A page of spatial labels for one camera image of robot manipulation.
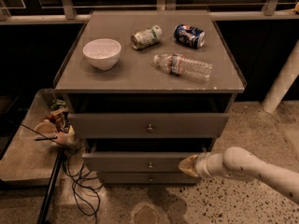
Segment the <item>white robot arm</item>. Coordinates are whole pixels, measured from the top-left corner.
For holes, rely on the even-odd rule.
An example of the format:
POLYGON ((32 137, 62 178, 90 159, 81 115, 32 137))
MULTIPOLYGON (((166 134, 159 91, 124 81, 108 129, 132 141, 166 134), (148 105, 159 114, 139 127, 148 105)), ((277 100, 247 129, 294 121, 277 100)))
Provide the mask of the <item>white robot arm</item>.
POLYGON ((299 204, 299 174, 262 161, 242 147, 229 147, 222 153, 191 155, 178 165, 192 177, 252 181, 257 179, 294 203, 299 204))

